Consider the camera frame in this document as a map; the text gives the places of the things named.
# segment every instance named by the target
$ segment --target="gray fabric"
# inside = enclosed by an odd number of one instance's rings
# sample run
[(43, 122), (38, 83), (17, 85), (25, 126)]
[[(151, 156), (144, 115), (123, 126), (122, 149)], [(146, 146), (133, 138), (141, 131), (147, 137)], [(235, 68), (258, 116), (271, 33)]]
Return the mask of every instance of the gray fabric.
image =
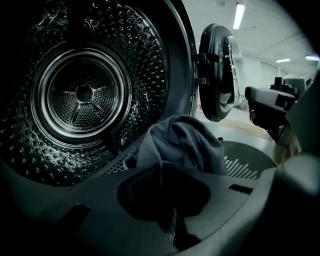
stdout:
[(171, 116), (146, 132), (136, 166), (162, 166), (164, 161), (227, 175), (223, 145), (200, 121), (189, 115)]

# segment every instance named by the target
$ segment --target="fluorescent light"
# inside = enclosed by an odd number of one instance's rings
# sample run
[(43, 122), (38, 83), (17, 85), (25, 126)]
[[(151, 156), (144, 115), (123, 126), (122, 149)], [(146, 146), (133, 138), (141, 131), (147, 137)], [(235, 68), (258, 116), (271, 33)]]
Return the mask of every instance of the fluorescent light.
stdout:
[(245, 8), (246, 6), (244, 4), (241, 4), (241, 3), (236, 4), (235, 18), (233, 23), (234, 30), (239, 29), (242, 17), (244, 16)]
[(320, 57), (317, 56), (317, 55), (307, 55), (305, 56), (305, 58), (308, 60), (308, 61), (320, 61)]
[(289, 62), (289, 61), (290, 61), (289, 58), (283, 58), (283, 59), (277, 59), (275, 62), (282, 63), (282, 62)]

